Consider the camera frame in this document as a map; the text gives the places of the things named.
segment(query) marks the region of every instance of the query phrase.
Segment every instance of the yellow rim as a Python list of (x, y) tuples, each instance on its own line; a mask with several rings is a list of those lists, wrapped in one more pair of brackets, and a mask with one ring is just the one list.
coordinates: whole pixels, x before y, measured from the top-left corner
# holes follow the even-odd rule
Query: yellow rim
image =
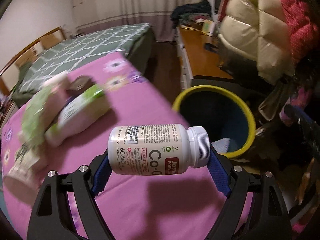
[(210, 90), (217, 92), (217, 93), (220, 93), (220, 94), (230, 98), (232, 101), (234, 101), (241, 108), (242, 112), (244, 113), (244, 115), (248, 121), (249, 134), (248, 134), (248, 138), (247, 138), (247, 141), (245, 142), (245, 144), (237, 151), (222, 154), (222, 155), (225, 155), (229, 159), (236, 158), (236, 157), (240, 156), (241, 154), (243, 154), (246, 150), (248, 150), (249, 147), (252, 145), (254, 137), (255, 137), (255, 130), (256, 130), (256, 123), (255, 123), (253, 114), (252, 114), (251, 110), (249, 109), (249, 107), (246, 105), (246, 103), (240, 97), (238, 97), (236, 94), (230, 92), (229, 90), (226, 90), (221, 87), (209, 86), (209, 85), (195, 86), (195, 87), (191, 87), (187, 90), (184, 90), (182, 93), (180, 93), (180, 95), (178, 95), (177, 98), (175, 99), (175, 101), (172, 105), (172, 109), (176, 112), (179, 112), (181, 102), (183, 101), (183, 99), (187, 95), (190, 95), (194, 92), (210, 91)]

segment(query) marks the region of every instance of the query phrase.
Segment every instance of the trash can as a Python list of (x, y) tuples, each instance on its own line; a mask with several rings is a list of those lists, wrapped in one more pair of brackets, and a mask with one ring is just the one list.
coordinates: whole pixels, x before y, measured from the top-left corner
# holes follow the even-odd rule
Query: trash can
[(249, 149), (255, 136), (255, 120), (249, 107), (234, 93), (216, 86), (191, 87), (178, 95), (172, 109), (190, 126), (203, 126), (210, 142), (229, 138), (234, 142), (227, 158), (239, 157)]

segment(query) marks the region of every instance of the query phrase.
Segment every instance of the pink tablecloth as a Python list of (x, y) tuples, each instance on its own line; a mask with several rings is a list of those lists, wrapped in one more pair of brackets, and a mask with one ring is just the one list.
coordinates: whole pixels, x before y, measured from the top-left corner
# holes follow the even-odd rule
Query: pink tablecloth
[[(107, 148), (109, 134), (117, 125), (165, 124), (187, 122), (171, 110), (170, 104), (126, 61), (120, 53), (99, 58), (71, 72), (70, 79), (91, 76), (106, 88), (112, 110), (84, 132), (68, 138), (60, 147), (49, 149), (48, 171), (75, 171), (89, 164)], [(17, 133), (25, 107), (5, 125), (2, 133), (3, 173), (14, 163), (21, 146)], [(16, 199), (4, 187), (4, 197), (13, 226), (25, 239), (31, 207)], [(78, 233), (85, 231), (70, 194), (70, 206)], [(204, 239), (225, 201), (206, 167), (189, 168), (170, 176), (127, 176), (112, 173), (105, 190), (96, 197), (100, 212), (117, 240), (197, 240)], [(241, 223), (248, 215), (247, 199)]]

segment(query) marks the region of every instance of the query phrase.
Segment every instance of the ribbed cap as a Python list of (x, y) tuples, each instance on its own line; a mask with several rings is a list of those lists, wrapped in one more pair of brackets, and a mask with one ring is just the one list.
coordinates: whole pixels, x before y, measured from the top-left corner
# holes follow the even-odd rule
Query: ribbed cap
[(196, 158), (193, 168), (200, 168), (207, 165), (210, 157), (210, 141), (206, 130), (202, 126), (192, 126), (189, 128), (195, 137), (196, 151), (198, 157)]

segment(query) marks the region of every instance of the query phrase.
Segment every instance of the curtain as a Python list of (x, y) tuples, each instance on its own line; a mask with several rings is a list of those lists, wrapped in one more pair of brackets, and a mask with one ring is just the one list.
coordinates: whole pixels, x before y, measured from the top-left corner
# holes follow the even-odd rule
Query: curtain
[(170, 41), (171, 12), (193, 0), (73, 0), (76, 29), (83, 33), (113, 26), (150, 23), (158, 41)]

